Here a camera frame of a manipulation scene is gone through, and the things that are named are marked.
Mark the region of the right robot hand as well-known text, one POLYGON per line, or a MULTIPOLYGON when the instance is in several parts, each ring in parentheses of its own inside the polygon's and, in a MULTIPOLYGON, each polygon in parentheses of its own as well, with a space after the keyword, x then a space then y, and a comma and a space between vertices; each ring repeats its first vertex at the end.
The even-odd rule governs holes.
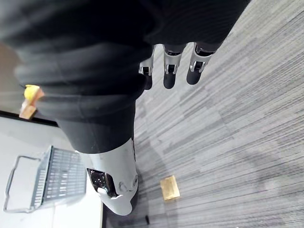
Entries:
POLYGON ((38 86, 38 110, 56 121, 81 156, 101 201, 129 215, 138 194, 135 103, 152 86, 154 48, 163 84, 175 84, 193 43, 195 85, 248 6, 247 0, 3 0, 0 41, 21 61, 15 77, 38 86))

